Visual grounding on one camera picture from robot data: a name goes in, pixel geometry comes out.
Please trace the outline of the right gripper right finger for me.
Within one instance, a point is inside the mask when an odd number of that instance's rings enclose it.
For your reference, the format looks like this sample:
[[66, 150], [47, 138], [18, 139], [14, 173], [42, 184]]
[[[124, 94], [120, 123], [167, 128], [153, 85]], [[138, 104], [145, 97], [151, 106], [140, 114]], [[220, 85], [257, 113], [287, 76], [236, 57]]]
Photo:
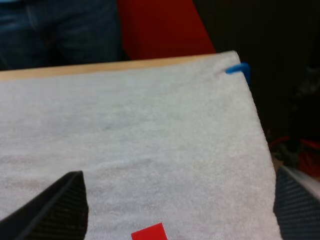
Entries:
[[284, 240], [320, 238], [320, 182], [282, 166], [276, 174], [273, 212]]

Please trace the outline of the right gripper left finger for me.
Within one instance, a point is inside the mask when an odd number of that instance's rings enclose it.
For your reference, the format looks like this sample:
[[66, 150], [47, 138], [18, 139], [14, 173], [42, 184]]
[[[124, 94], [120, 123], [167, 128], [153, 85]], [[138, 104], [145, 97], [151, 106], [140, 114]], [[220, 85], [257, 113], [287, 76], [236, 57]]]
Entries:
[[2, 240], [83, 240], [89, 206], [82, 171], [63, 175], [24, 206], [2, 219]]

